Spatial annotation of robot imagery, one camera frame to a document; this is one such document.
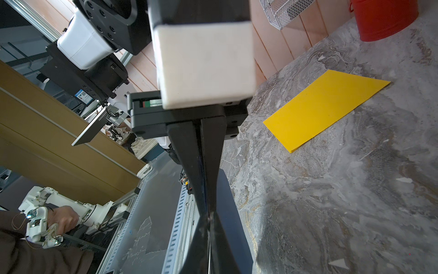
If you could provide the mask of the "yellow paper document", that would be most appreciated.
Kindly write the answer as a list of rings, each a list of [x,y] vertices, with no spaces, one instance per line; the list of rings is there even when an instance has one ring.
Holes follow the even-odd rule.
[[[390,83],[327,70],[263,124],[292,153]]]

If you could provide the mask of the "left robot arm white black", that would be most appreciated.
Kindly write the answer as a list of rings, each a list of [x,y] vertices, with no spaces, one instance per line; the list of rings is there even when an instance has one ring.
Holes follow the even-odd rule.
[[[228,106],[255,92],[252,22],[248,1],[75,1],[65,33],[47,47],[44,79],[80,99],[106,103],[128,84],[115,52],[137,55],[152,45],[161,105],[151,92],[129,98],[137,134],[168,136],[186,170],[203,215],[217,208],[217,176]]]

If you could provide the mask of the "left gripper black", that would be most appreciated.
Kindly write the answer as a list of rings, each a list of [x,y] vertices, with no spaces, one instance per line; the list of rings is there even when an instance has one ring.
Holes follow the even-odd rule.
[[[224,139],[233,139],[239,134],[238,127],[248,117],[252,99],[173,110],[163,109],[161,99],[160,91],[128,95],[131,129],[144,139],[169,136],[192,186],[199,213],[214,212]],[[201,147],[196,126],[190,122],[199,120]]]

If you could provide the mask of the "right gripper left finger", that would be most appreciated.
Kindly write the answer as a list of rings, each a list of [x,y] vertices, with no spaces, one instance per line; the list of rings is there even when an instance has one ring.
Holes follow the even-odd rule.
[[[193,241],[187,258],[180,271],[181,274],[207,274],[209,267],[209,219],[207,214],[198,221]]]

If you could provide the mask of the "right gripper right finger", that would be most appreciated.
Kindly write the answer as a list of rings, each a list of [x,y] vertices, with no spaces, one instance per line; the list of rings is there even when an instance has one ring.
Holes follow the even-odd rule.
[[[240,270],[217,212],[212,212],[209,234],[213,273],[239,274]]]

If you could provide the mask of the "red pencil cup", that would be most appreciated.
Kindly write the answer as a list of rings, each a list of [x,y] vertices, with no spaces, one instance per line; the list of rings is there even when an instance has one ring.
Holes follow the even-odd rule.
[[[374,42],[392,36],[412,24],[419,15],[417,0],[352,0],[360,39]]]

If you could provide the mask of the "blue paper document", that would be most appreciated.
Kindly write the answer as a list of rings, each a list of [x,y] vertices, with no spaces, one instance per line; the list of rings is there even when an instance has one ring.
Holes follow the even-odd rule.
[[[252,254],[228,178],[222,169],[219,170],[217,180],[217,212],[239,273],[251,274],[253,270]]]

